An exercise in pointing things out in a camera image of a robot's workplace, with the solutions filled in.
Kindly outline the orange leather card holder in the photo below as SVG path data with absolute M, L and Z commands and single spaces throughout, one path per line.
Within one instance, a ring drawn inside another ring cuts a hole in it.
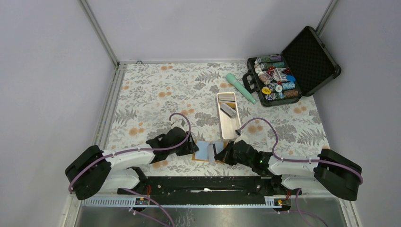
M 195 153 L 193 153 L 192 160 L 193 161 L 209 162 L 208 161 L 207 146 L 210 143 L 215 143 L 216 144 L 217 154 L 219 154 L 227 146 L 227 142 L 208 142 L 208 141 L 196 140 L 195 144 L 199 148 L 199 150 L 196 151 Z

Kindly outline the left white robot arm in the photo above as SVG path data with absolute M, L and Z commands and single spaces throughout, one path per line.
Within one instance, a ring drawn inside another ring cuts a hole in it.
M 140 165 L 164 161 L 169 155 L 185 156 L 199 151 L 189 131 L 173 127 L 166 134 L 147 140 L 145 145 L 128 150 L 101 150 L 97 145 L 87 148 L 66 169 L 69 190 L 78 200 L 98 193 L 127 188 L 142 194 L 147 187 Z

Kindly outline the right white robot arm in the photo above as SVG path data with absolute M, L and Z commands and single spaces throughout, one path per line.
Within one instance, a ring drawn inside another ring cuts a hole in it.
M 318 155 L 275 157 L 272 152 L 257 151 L 239 140 L 230 141 L 214 158 L 230 166 L 241 164 L 259 176 L 271 177 L 270 187 L 278 195 L 288 190 L 326 190 L 343 200 L 356 201 L 363 181 L 361 166 L 326 148 Z

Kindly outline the grey card in tray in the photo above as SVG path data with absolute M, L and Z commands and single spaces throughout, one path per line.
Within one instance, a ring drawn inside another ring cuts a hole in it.
M 222 112 L 224 112 L 230 118 L 235 118 L 236 115 L 237 115 L 237 112 L 236 112 L 235 108 L 232 108 L 227 103 L 221 103 L 220 104 L 220 110 Z

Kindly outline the cards stack in tray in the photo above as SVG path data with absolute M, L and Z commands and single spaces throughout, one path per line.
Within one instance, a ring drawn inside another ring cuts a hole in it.
M 235 101 L 235 95 L 234 94 L 219 94 L 218 95 L 218 100 L 220 102 L 234 102 Z

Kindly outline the floral table mat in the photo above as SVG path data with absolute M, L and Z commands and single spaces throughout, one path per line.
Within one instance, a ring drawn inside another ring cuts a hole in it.
M 245 63 L 132 64 L 125 71 L 107 150 L 141 146 L 167 133 L 174 120 L 186 116 L 195 140 L 222 142 L 216 94 L 234 92 L 243 130 L 259 151 L 279 155 L 319 154 L 329 143 L 312 97 L 294 104 L 263 107 L 252 104 L 227 80 L 238 81 Z

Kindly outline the white plastic tray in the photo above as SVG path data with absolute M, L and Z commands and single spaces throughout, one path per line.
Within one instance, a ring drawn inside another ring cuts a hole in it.
M 230 93 L 235 95 L 234 92 L 220 92 L 220 93 L 216 94 L 218 117 L 219 117 L 219 122 L 220 122 L 220 131 L 221 131 L 222 139 L 224 141 L 235 140 L 238 137 L 236 130 L 238 130 L 241 127 L 241 121 L 240 121 L 240 117 L 239 117 L 239 110 L 238 110 L 238 103 L 237 103 L 236 96 L 235 96 L 234 102 L 220 102 L 218 100 L 219 94 L 230 94 Z M 232 108 L 235 108 L 235 110 L 237 112 L 236 117 L 230 118 L 224 112 L 222 112 L 220 110 L 221 103 L 227 103 Z

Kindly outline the black poker chip case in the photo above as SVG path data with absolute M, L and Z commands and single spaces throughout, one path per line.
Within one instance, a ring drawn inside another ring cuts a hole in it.
M 281 54 L 249 58 L 243 84 L 265 107 L 292 104 L 338 77 L 340 66 L 315 29 L 306 26 Z

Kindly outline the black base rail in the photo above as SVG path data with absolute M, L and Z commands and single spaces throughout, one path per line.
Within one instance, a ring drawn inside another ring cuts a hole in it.
M 161 205 L 264 205 L 267 197 L 287 200 L 297 189 L 287 189 L 280 177 L 260 176 L 149 176 L 129 192 L 148 195 Z

